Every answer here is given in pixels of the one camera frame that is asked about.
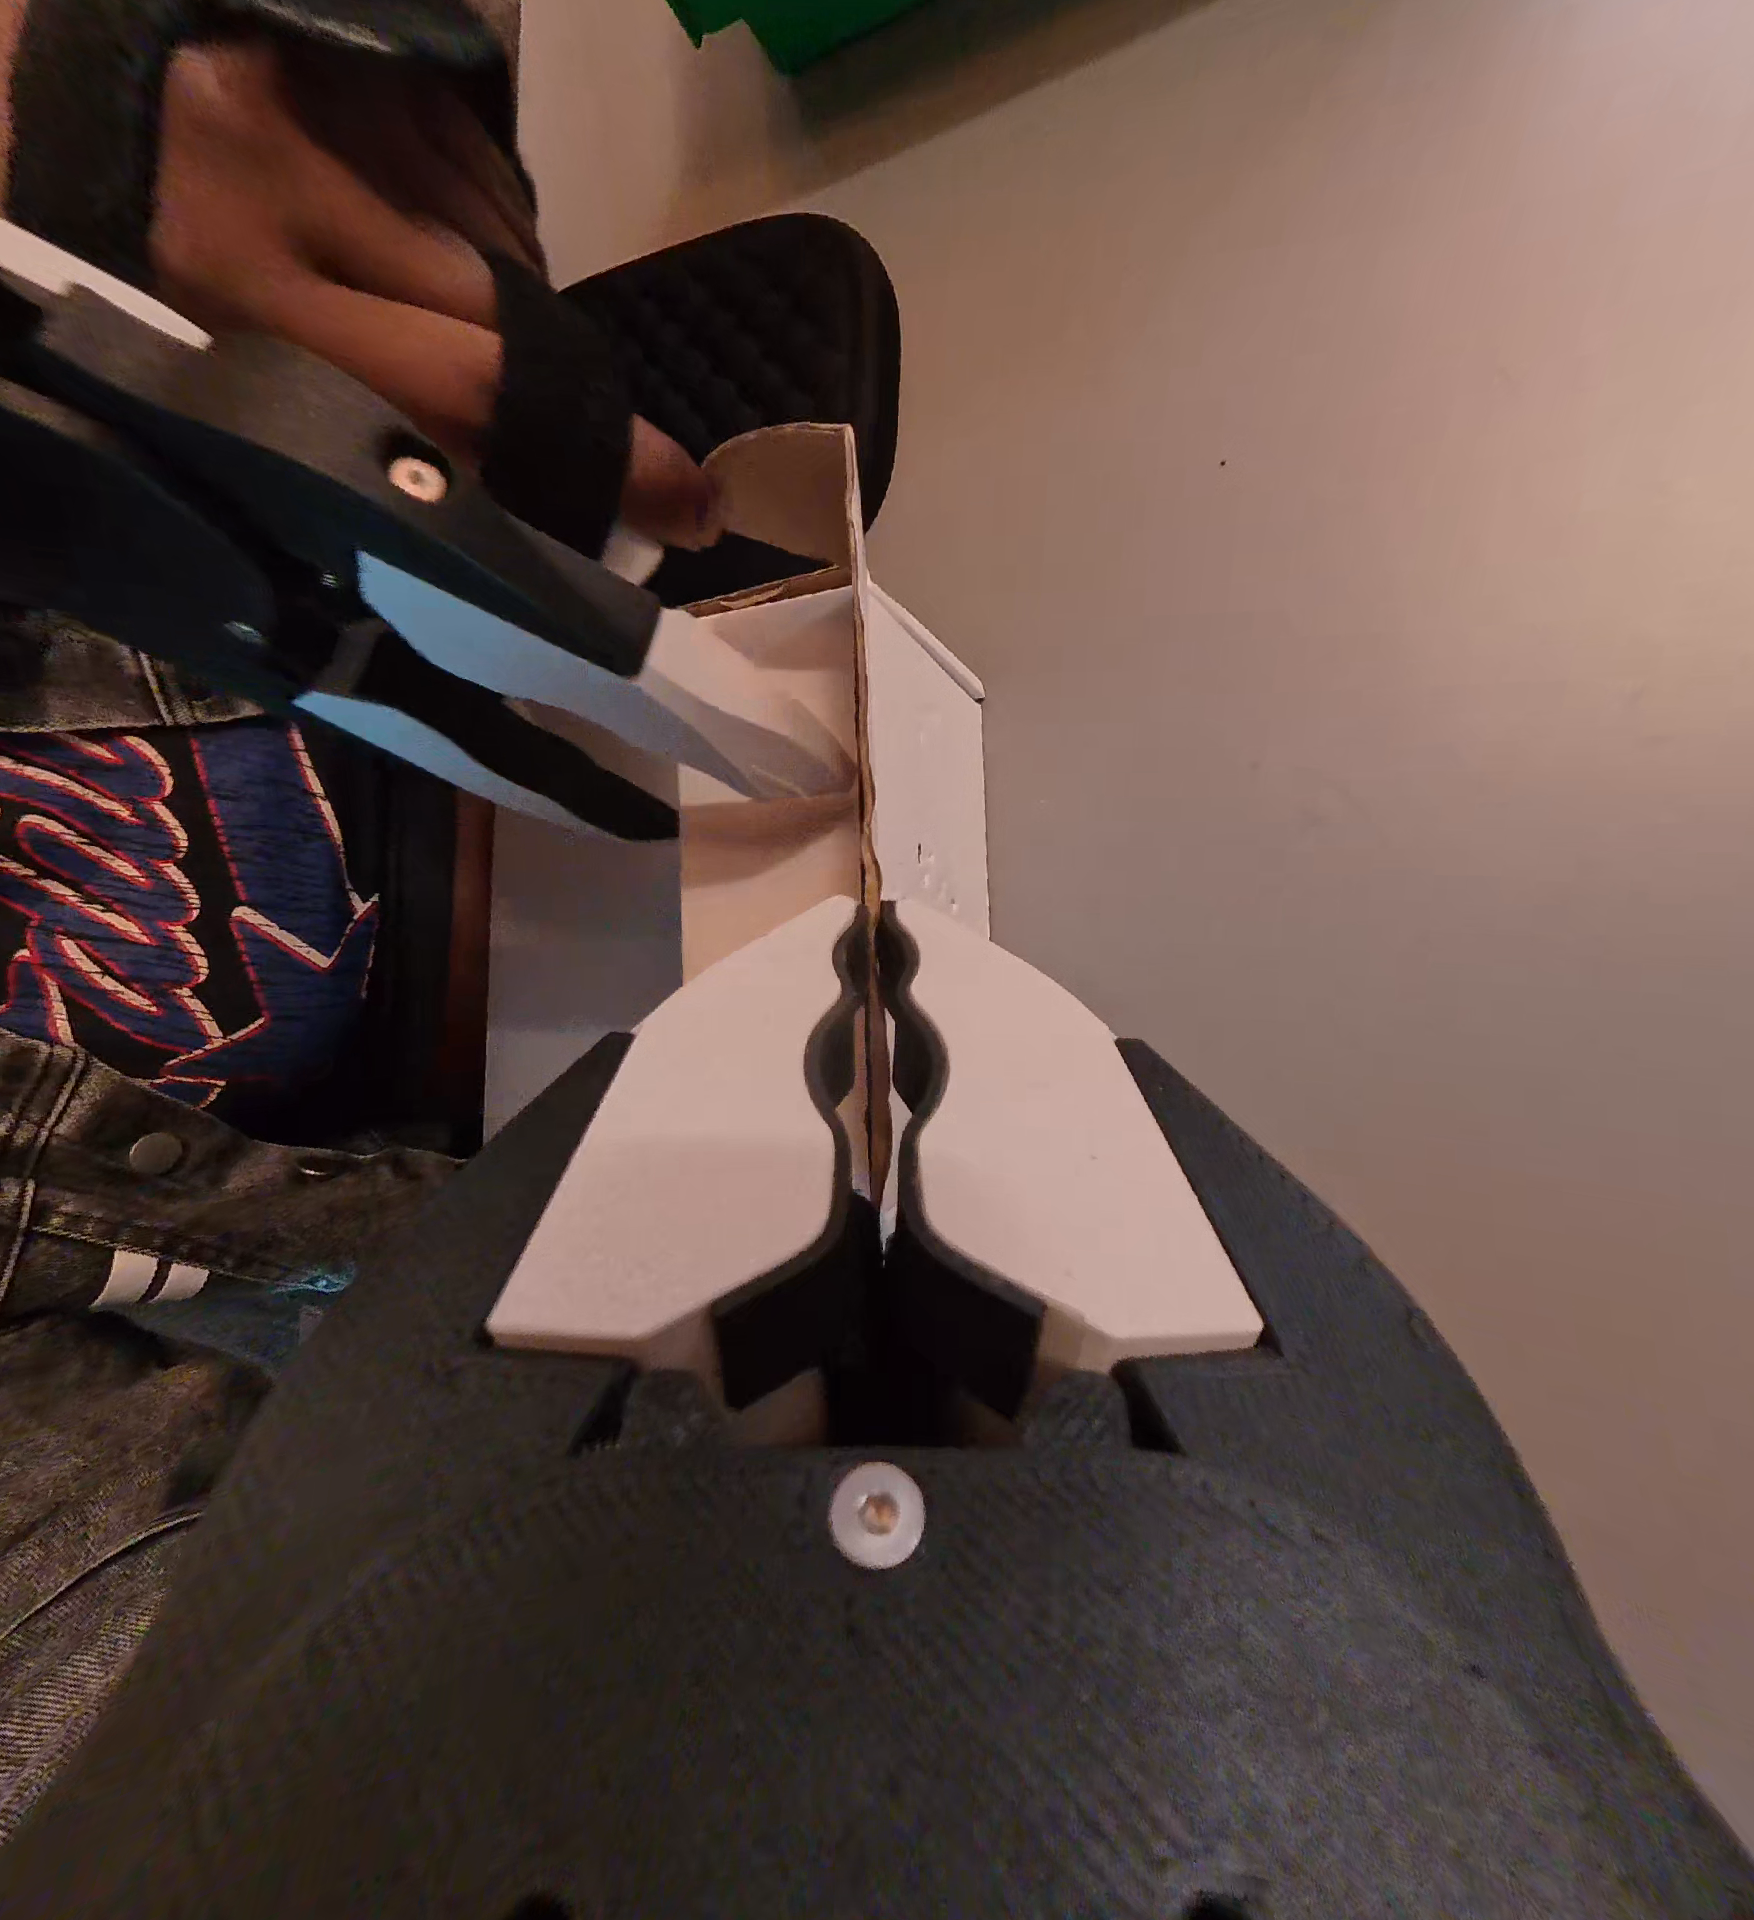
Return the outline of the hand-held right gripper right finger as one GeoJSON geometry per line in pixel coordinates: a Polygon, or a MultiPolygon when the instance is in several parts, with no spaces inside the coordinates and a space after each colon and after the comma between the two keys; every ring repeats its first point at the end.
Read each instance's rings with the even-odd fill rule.
{"type": "Polygon", "coordinates": [[[891,1296],[970,1401],[1066,1374],[1238,1354],[1247,1284],[1115,1033],[1031,963],[915,901],[882,921],[897,1147],[891,1296]]]}

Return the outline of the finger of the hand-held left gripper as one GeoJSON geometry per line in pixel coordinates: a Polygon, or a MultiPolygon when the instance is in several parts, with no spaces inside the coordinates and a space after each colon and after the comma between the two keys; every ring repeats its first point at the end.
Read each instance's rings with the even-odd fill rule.
{"type": "Polygon", "coordinates": [[[587,723],[753,800],[852,786],[852,753],[808,707],[687,611],[596,563],[559,569],[557,608],[495,614],[359,554],[359,589],[425,660],[587,723]]]}
{"type": "Polygon", "coordinates": [[[406,642],[341,642],[294,707],[534,822],[629,845],[680,838],[675,805],[406,642]]]}

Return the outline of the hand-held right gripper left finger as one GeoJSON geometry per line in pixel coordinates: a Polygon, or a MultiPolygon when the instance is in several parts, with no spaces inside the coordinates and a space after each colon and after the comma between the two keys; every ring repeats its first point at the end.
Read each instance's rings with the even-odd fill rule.
{"type": "Polygon", "coordinates": [[[687,1374],[728,1414],[860,1341],[882,1260],[854,1145],[871,916],[828,896],[701,973],[625,1046],[485,1336],[687,1374]]]}

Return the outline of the white mailer box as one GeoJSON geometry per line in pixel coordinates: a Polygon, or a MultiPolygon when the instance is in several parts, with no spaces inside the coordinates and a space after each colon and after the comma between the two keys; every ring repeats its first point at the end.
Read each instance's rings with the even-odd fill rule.
{"type": "Polygon", "coordinates": [[[766,427],[704,469],[726,528],[778,545],[766,586],[666,589],[864,756],[860,810],[748,803],[598,726],[517,704],[659,798],[680,841],[625,845],[503,813],[490,859],[489,1051],[482,1140],[609,1033],[633,1032],[689,976],[828,895],[917,901],[989,934],[983,685],[865,563],[846,427],[766,427]]]}

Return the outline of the person's left hand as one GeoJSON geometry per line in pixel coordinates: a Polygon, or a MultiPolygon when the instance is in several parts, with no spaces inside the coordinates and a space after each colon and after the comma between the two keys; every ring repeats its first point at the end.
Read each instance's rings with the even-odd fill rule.
{"type": "Polygon", "coordinates": [[[166,70],[147,258],[179,315],[337,369],[551,537],[720,537],[713,480],[549,286],[471,8],[208,11],[166,70]]]}

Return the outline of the person's printed black shirt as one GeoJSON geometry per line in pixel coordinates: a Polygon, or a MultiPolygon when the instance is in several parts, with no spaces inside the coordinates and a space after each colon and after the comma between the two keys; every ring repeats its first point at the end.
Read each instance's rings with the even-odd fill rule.
{"type": "Polygon", "coordinates": [[[345,1067],[377,940],[294,726],[0,732],[0,1033],[261,1128],[345,1067]]]}

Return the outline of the black foam pad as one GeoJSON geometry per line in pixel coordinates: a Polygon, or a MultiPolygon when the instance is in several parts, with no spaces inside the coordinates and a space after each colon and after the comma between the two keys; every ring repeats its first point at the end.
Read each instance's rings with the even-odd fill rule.
{"type": "Polygon", "coordinates": [[[838,425],[857,443],[864,527],[898,442],[904,328],[864,233],[819,213],[730,224],[564,287],[609,350],[635,418],[628,503],[687,515],[687,469],[759,427],[838,425]]]}

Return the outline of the person's denim jacket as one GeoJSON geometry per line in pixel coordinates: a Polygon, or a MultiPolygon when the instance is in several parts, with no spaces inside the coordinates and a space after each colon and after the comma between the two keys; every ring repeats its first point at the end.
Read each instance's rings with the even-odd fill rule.
{"type": "Polygon", "coordinates": [[[294,726],[380,904],[360,1035],[261,1128],[0,1033],[0,1848],[132,1667],[275,1376],[482,1130],[485,816],[443,780],[46,611],[0,732],[294,726]]]}

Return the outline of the green plastic bin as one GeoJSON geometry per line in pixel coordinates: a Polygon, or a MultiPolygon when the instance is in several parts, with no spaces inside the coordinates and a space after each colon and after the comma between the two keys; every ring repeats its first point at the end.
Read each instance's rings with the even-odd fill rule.
{"type": "Polygon", "coordinates": [[[746,26],[783,79],[921,11],[927,3],[669,3],[676,24],[697,47],[709,36],[746,26]]]}

